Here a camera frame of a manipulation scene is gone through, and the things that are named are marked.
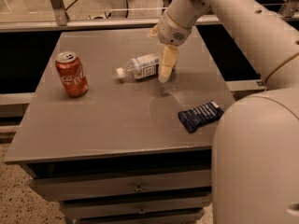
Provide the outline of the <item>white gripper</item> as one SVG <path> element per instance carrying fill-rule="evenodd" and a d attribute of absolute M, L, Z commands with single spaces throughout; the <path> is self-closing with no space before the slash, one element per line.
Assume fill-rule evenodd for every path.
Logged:
<path fill-rule="evenodd" d="M 166 44 L 159 60 L 158 80 L 165 83 L 171 76 L 178 59 L 178 47 L 182 45 L 192 31 L 192 17 L 187 13 L 170 15 L 165 11 L 157 25 L 153 26 L 147 38 L 159 38 Z"/>

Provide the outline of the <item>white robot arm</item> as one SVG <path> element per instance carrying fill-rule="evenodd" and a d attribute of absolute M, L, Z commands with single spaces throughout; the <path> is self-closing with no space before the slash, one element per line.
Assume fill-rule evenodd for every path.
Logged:
<path fill-rule="evenodd" d="M 299 32 L 254 0 L 172 0 L 152 33 L 166 82 L 178 46 L 213 11 L 265 84 L 222 115 L 212 144 L 214 224 L 299 224 Z"/>

